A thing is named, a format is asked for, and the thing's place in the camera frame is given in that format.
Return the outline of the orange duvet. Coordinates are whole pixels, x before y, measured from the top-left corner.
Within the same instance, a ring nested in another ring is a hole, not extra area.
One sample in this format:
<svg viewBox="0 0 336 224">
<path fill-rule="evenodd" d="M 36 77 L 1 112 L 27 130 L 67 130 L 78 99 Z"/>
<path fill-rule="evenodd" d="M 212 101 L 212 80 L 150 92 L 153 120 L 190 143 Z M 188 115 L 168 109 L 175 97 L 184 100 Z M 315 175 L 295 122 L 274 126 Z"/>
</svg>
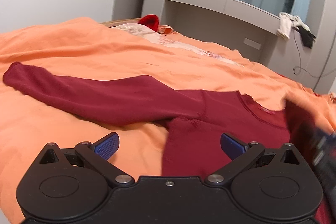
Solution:
<svg viewBox="0 0 336 224">
<path fill-rule="evenodd" d="M 263 108 L 281 110 L 283 96 L 291 92 L 311 101 L 335 130 L 335 95 L 318 95 L 236 50 L 201 42 L 178 32 L 168 38 L 211 51 L 237 65 L 180 48 L 154 44 L 90 18 L 54 25 L 30 26 L 1 34 L 1 72 L 18 61 L 43 67 L 55 75 L 114 80 L 150 75 L 175 89 L 239 91 Z M 114 163 L 133 177 L 159 176 L 167 130 L 154 123 L 116 128 L 94 123 L 47 106 L 13 88 L 1 85 L 1 210 L 10 223 L 24 217 L 15 192 L 21 178 L 41 148 L 54 141 L 72 147 L 82 140 L 97 140 L 116 130 L 120 149 Z"/>
</svg>

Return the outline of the black garment on ledge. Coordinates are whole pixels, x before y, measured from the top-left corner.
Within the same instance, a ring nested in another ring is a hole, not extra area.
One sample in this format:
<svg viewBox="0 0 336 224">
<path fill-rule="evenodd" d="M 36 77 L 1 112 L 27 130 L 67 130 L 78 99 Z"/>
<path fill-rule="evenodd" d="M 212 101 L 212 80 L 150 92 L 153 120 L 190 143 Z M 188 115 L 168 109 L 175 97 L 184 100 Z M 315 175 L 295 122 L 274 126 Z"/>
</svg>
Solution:
<svg viewBox="0 0 336 224">
<path fill-rule="evenodd" d="M 305 28 L 303 28 L 303 26 L 298 26 L 297 30 L 300 34 L 303 46 L 312 49 L 316 37 L 310 31 L 307 31 Z"/>
</svg>

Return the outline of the dark red sweater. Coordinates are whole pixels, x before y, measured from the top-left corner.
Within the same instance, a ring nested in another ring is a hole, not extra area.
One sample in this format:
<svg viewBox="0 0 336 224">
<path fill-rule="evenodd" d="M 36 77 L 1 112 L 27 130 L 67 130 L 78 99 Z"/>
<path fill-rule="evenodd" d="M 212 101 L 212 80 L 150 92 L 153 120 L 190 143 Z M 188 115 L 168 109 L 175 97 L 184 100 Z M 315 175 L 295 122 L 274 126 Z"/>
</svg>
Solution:
<svg viewBox="0 0 336 224">
<path fill-rule="evenodd" d="M 334 128 L 314 104 L 294 93 L 285 108 L 270 111 L 251 96 L 234 92 L 175 90 L 151 76 L 95 81 L 55 76 L 19 62 L 3 75 L 5 85 L 49 106 L 85 119 L 122 127 L 157 122 L 169 133 L 162 157 L 165 176 L 206 177 L 229 159 L 219 147 L 222 132 L 276 147 L 293 141 L 290 133 L 304 119 L 327 132 Z"/>
</svg>

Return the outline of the white garment on ledge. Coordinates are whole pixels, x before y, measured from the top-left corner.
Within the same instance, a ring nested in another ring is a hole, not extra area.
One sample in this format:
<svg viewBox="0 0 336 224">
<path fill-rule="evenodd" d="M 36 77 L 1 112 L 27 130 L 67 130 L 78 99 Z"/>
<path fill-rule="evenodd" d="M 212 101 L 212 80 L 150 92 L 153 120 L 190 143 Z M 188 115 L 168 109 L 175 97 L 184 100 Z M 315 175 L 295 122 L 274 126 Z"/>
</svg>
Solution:
<svg viewBox="0 0 336 224">
<path fill-rule="evenodd" d="M 310 28 L 297 15 L 280 12 L 279 18 L 280 24 L 276 34 L 285 41 L 288 41 L 290 39 L 290 33 L 292 28 L 303 27 L 307 31 L 310 30 Z"/>
</svg>

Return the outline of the white wall socket plate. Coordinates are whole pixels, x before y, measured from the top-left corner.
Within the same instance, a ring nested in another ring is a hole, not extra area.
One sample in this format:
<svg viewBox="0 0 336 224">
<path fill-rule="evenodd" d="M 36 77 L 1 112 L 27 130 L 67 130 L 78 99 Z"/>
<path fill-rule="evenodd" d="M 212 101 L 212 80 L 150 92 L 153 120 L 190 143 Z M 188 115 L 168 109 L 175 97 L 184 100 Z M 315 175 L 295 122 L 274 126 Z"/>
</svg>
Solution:
<svg viewBox="0 0 336 224">
<path fill-rule="evenodd" d="M 245 45 L 249 46 L 249 47 L 252 47 L 252 48 L 258 50 L 258 51 L 261 49 L 261 44 L 258 43 L 258 42 L 255 42 L 255 41 L 253 41 L 251 39 L 245 38 L 244 41 L 243 41 L 243 43 Z"/>
</svg>

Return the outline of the grey wardrobe with window ledge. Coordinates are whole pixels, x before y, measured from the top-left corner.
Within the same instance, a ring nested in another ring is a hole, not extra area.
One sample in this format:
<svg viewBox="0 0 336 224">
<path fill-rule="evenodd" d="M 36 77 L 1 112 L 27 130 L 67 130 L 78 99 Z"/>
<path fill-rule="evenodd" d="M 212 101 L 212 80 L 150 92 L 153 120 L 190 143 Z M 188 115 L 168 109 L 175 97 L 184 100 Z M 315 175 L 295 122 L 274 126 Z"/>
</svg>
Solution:
<svg viewBox="0 0 336 224">
<path fill-rule="evenodd" d="M 114 20 L 147 14 L 184 35 L 238 50 L 317 93 L 335 91 L 335 0 L 310 0 L 304 23 L 316 37 L 312 49 L 303 46 L 297 28 L 288 41 L 277 36 L 279 14 L 238 0 L 114 0 Z M 245 38 L 261 49 L 245 45 Z"/>
</svg>

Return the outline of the red cloth on bed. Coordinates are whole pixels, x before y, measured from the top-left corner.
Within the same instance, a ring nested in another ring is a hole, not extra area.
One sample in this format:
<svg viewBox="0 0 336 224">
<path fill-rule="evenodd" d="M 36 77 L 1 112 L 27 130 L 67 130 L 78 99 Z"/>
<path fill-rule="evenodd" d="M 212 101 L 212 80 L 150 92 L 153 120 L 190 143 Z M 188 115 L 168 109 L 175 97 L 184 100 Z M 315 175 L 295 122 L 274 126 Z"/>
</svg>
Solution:
<svg viewBox="0 0 336 224">
<path fill-rule="evenodd" d="M 150 28 L 154 32 L 157 32 L 159 28 L 159 17 L 154 14 L 149 14 L 142 17 L 137 23 Z"/>
</svg>

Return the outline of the orange patterned cloth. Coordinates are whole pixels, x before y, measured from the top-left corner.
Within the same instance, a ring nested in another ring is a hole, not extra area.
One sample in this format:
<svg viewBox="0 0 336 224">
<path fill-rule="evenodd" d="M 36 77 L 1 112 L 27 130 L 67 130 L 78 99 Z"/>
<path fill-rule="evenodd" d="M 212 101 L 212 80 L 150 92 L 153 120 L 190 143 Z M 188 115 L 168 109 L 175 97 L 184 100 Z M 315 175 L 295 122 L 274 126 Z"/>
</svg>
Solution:
<svg viewBox="0 0 336 224">
<path fill-rule="evenodd" d="M 171 26 L 168 25 L 160 25 L 158 26 L 157 32 L 161 35 L 168 35 L 174 32 L 174 29 Z"/>
</svg>

